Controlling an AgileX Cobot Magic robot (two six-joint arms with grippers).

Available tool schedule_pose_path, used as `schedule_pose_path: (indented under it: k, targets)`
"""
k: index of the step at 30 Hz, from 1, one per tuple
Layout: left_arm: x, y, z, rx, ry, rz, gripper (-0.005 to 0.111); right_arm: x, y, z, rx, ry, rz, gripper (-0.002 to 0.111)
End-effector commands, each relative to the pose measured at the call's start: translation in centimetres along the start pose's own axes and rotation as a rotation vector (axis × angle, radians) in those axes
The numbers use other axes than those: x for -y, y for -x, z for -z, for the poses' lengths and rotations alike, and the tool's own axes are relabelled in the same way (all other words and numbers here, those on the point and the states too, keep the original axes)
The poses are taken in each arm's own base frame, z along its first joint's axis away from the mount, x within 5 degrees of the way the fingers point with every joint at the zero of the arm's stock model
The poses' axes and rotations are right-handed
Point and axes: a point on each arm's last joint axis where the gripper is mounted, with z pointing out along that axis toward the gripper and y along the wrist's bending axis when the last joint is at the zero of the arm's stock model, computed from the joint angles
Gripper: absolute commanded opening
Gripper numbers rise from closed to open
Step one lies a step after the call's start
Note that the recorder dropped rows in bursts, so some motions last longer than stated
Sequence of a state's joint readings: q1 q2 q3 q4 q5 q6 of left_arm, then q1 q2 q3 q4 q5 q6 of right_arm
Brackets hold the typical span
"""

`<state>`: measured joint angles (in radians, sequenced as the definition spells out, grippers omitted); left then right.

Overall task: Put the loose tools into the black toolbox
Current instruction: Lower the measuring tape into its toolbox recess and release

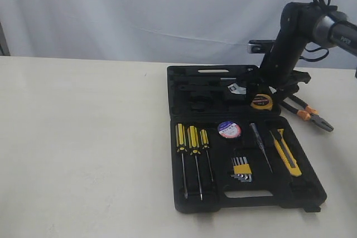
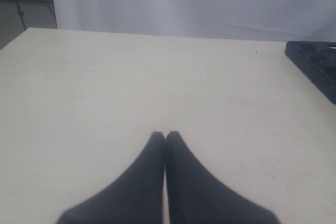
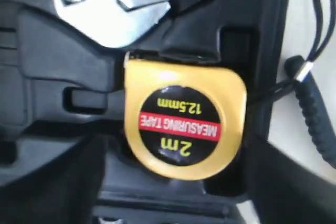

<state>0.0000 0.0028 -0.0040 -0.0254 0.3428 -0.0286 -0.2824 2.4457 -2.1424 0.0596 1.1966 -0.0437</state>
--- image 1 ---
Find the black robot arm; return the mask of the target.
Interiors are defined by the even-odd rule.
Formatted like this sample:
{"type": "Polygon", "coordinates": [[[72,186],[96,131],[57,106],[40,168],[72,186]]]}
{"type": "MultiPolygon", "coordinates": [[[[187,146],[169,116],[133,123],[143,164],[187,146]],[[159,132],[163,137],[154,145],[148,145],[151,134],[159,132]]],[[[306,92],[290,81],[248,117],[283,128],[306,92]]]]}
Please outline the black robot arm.
{"type": "Polygon", "coordinates": [[[247,99],[252,100],[262,89],[275,89],[277,103],[298,92],[299,83],[309,83],[307,72],[296,71],[308,43],[322,49],[339,47],[356,55],[356,25],[348,21],[336,6],[320,7],[313,3],[291,2],[281,14],[280,31],[274,40],[250,40],[248,52],[263,54],[259,67],[239,77],[247,85],[247,99]]]}

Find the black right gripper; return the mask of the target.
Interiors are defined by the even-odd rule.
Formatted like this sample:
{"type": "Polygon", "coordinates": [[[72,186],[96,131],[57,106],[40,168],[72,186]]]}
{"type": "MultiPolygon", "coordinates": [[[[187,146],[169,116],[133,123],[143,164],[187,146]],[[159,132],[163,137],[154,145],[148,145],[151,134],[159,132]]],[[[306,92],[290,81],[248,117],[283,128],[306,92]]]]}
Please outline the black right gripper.
{"type": "Polygon", "coordinates": [[[246,89],[245,100],[253,100],[257,94],[264,93],[265,86],[271,86],[276,90],[273,102],[281,103],[299,91],[299,83],[308,84],[310,74],[294,70],[301,56],[299,52],[268,52],[259,68],[240,75],[239,81],[246,89]]]}

